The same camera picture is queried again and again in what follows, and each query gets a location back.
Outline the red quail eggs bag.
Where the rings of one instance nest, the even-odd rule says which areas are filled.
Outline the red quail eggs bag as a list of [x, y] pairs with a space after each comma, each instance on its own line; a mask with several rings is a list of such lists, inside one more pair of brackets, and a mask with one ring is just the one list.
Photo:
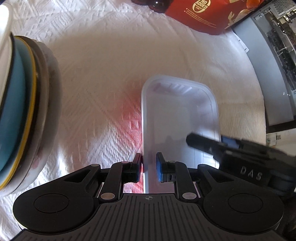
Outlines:
[[264, 0], [173, 1], [165, 14], [198, 32], [219, 35], [263, 3]]

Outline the white plate gold rim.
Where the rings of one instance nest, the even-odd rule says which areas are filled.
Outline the white plate gold rim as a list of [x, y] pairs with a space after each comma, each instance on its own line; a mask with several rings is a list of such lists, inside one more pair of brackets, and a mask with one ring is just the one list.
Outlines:
[[26, 97], [21, 126], [22, 135], [19, 146], [13, 154], [11, 160], [8, 161], [5, 167], [1, 170], [1, 192], [3, 192], [4, 195], [13, 192], [22, 182], [22, 177], [20, 180], [17, 180], [16, 174], [19, 172], [18, 169], [21, 168], [23, 162], [25, 161], [26, 151], [29, 149], [28, 141], [30, 132], [33, 129], [32, 122], [34, 118], [37, 93], [36, 61], [32, 49], [20, 36], [16, 36], [14, 39], [25, 71]]

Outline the white ceramic bowl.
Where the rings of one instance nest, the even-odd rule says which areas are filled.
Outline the white ceramic bowl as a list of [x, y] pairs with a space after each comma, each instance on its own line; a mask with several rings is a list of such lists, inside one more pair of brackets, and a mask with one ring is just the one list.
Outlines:
[[1, 4], [1, 109], [4, 105], [4, 97], [8, 85], [8, 76], [10, 72], [12, 58], [12, 43], [10, 39], [11, 25], [13, 22], [13, 8], [7, 3]]

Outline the stainless steel bowl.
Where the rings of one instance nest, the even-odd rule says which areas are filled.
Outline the stainless steel bowl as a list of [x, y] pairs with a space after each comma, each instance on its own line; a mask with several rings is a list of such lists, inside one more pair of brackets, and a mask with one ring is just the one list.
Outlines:
[[21, 145], [1, 170], [1, 197], [36, 180], [52, 151], [61, 114], [61, 73], [52, 51], [24, 36], [16, 36], [15, 43], [26, 70], [29, 103]]

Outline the white textured tablecloth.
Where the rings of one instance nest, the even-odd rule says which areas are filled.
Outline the white textured tablecloth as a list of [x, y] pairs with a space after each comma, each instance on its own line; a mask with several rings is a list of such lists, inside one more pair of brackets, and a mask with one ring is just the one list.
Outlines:
[[265, 143], [263, 95], [235, 34], [212, 36], [131, 1], [10, 1], [12, 32], [44, 43], [61, 72], [62, 111], [33, 187], [142, 149], [140, 97], [152, 76], [201, 82], [214, 93], [220, 132]]

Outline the grey computer case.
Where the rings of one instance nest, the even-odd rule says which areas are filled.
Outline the grey computer case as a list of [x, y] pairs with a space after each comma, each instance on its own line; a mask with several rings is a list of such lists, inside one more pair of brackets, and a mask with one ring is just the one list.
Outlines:
[[264, 1], [232, 30], [259, 80], [267, 133], [295, 128], [295, 1]]

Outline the white plastic tray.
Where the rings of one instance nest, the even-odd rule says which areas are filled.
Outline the white plastic tray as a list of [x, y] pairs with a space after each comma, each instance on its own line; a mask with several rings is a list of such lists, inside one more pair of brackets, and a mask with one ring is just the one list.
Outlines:
[[189, 133], [219, 141], [218, 106], [213, 92], [202, 83], [156, 75], [149, 78], [141, 94], [142, 154], [145, 193], [173, 193], [174, 185], [157, 177], [156, 154], [166, 161], [179, 161], [189, 168], [199, 164], [219, 167], [210, 154], [189, 147]]

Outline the panda figurine red suit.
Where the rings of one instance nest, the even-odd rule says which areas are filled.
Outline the panda figurine red suit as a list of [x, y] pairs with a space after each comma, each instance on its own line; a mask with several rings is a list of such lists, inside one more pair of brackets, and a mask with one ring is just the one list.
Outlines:
[[141, 6], [148, 6], [151, 10], [163, 14], [173, 0], [132, 0], [132, 2]]

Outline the blue bowl white inside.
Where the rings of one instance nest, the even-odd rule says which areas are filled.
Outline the blue bowl white inside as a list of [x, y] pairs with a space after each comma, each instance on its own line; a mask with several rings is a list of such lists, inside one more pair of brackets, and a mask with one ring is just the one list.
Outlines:
[[13, 34], [10, 35], [13, 51], [8, 87], [6, 88], [4, 105], [1, 109], [1, 170], [11, 160], [19, 146], [25, 109], [25, 71], [14, 37]]

